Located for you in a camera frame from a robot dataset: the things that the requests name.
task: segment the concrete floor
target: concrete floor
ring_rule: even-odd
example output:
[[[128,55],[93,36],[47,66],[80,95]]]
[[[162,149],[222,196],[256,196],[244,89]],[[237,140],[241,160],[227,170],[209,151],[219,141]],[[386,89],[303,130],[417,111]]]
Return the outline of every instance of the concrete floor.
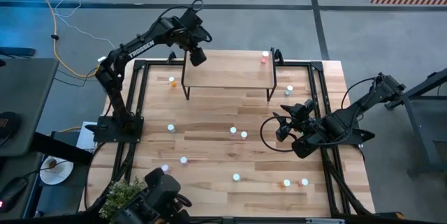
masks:
[[[190,3],[193,0],[83,0],[117,3]],[[204,0],[209,4],[305,5],[310,0]],[[368,0],[318,0],[320,5],[368,6]],[[144,32],[162,10],[80,9],[67,21],[115,45]],[[71,10],[61,9],[61,13]],[[52,20],[46,8],[0,8],[0,45],[33,47],[36,57],[53,57]],[[311,10],[203,10],[203,26],[213,35],[204,48],[264,50],[277,47],[287,59],[321,59]],[[329,57],[342,61],[346,83],[391,74],[408,87],[447,66],[445,12],[321,12]],[[59,55],[79,73],[87,73],[111,49],[59,22]],[[157,46],[144,57],[166,57],[170,49]],[[67,82],[77,82],[57,74]],[[366,92],[359,86],[351,100]],[[441,88],[447,94],[447,85]],[[103,111],[105,94],[97,82],[70,87],[54,82],[39,131],[50,132],[83,121],[95,121]],[[446,222],[447,186],[444,174],[410,179],[406,169],[422,162],[418,143],[403,107],[393,112],[376,106],[360,126],[376,133],[365,144],[366,167],[376,211],[401,211],[407,218]]]

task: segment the potted plant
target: potted plant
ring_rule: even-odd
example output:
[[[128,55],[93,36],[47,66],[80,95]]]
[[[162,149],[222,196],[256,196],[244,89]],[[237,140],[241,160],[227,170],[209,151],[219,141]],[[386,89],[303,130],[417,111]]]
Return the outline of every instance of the potted plant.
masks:
[[[110,186],[109,192],[106,196],[105,204],[99,211],[100,217],[111,221],[118,214],[124,205],[142,189],[146,188],[146,183],[135,178],[132,183],[125,181],[114,181]]]

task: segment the metal bracket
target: metal bracket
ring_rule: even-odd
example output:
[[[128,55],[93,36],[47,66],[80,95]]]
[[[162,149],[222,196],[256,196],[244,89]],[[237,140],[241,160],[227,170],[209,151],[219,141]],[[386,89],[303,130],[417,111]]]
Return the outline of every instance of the metal bracket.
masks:
[[[174,52],[170,52],[169,57],[168,57],[168,64],[171,64],[173,62],[173,59],[176,59],[177,56],[175,56]]]
[[[145,60],[135,60],[133,70],[140,70],[140,68],[143,67],[145,64],[146,64]]]
[[[342,219],[327,219],[327,218],[307,218],[308,224],[344,224]]]
[[[284,58],[282,57],[281,50],[278,49],[274,51],[274,59],[278,60],[279,65],[284,65]]]
[[[142,134],[142,126],[145,122],[143,117],[135,118],[135,132],[133,134],[123,133],[116,126],[112,117],[99,117],[98,121],[102,121],[101,125],[106,125],[106,129],[97,128],[95,132],[95,142],[111,142],[111,143],[138,143]]]
[[[323,71],[323,63],[321,61],[311,61],[310,65],[318,71]]]

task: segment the wooden tabletop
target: wooden tabletop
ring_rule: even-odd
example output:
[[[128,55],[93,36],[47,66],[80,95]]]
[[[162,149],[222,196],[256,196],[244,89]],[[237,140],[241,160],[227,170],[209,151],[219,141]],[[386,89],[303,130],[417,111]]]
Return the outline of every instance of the wooden tabletop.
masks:
[[[330,105],[336,110],[346,91],[342,65],[339,61],[324,61],[323,66]],[[124,99],[132,67],[132,62],[126,67]],[[181,75],[180,66],[152,66],[149,70],[142,112],[145,126],[135,153],[132,177],[143,178],[154,168],[168,164],[171,175],[182,185],[180,193],[193,202],[187,209],[191,216],[330,215],[320,151],[300,159],[293,152],[270,151],[259,138],[259,128],[272,112],[286,114],[279,105],[304,103],[310,98],[305,68],[278,67],[278,87],[269,103],[265,101],[265,91],[258,89],[196,88],[194,99],[185,100],[182,88],[172,88],[168,81],[171,76],[180,79]],[[287,85],[294,87],[290,96],[284,95]],[[133,111],[137,99],[135,95]],[[168,132],[168,124],[175,125],[175,134]],[[237,128],[235,137],[230,136],[232,126]],[[290,149],[291,140],[276,141],[277,127],[277,122],[268,123],[265,139],[273,147]],[[248,132],[246,140],[240,139],[242,130]],[[89,204],[110,180],[116,148],[116,144],[105,144],[92,163]],[[349,146],[339,149],[347,184],[365,207],[374,212],[360,152]],[[183,156],[190,162],[186,166],[179,161]],[[233,181],[235,173],[240,174],[241,181]],[[309,180],[308,186],[298,185],[303,178]],[[290,187],[280,186],[284,179],[291,180]],[[337,186],[334,189],[337,205],[342,209],[339,189]]]
[[[272,53],[261,63],[262,51],[203,50],[207,61],[194,67],[186,54],[184,86],[271,89],[274,86]]]

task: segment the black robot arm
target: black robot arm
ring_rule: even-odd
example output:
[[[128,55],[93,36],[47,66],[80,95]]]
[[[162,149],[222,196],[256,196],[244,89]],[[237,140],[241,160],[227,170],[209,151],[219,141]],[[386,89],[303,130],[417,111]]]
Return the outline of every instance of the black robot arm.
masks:
[[[284,141],[289,132],[300,132],[302,137],[295,139],[292,150],[300,158],[305,158],[320,146],[335,144],[362,144],[374,137],[374,134],[358,129],[356,119],[377,103],[397,100],[405,89],[390,75],[379,73],[373,80],[369,92],[346,109],[336,110],[321,119],[313,119],[309,113],[314,109],[312,100],[304,105],[281,105],[291,115],[290,122],[274,113],[280,126],[276,132],[277,139]]]
[[[124,71],[129,61],[159,44],[169,47],[177,44],[181,49],[189,51],[194,66],[198,66],[206,60],[198,43],[210,42],[211,35],[201,27],[203,21],[197,16],[197,10],[183,8],[187,8],[187,10],[181,18],[160,16],[147,32],[141,35],[137,34],[135,39],[125,45],[121,44],[99,64],[95,76],[107,92],[113,107],[112,120],[119,132],[133,134],[135,131],[134,115],[126,109],[121,96]],[[98,125],[95,130],[107,127]]]

